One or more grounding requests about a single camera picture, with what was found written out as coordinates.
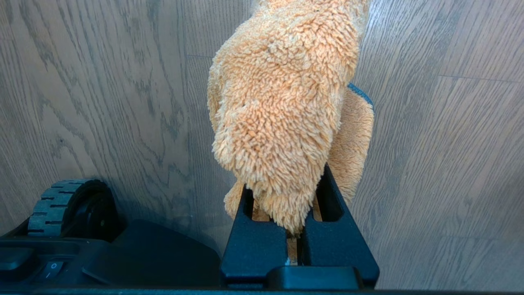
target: power switch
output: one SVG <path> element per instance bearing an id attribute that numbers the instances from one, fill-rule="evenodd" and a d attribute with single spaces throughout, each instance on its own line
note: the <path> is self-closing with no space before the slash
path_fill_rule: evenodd
<path id="1" fill-rule="evenodd" d="M 54 279 L 64 265 L 63 261 L 50 261 L 38 276 L 39 281 L 47 281 Z"/>

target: wheel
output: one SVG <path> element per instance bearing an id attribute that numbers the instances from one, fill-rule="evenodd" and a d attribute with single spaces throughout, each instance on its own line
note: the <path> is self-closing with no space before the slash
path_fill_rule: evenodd
<path id="1" fill-rule="evenodd" d="M 99 180 L 66 180 L 53 184 L 35 205 L 29 218 L 27 235 L 60 237 L 79 213 L 85 213 L 83 204 L 99 196 L 109 198 L 114 207 L 111 191 Z"/>

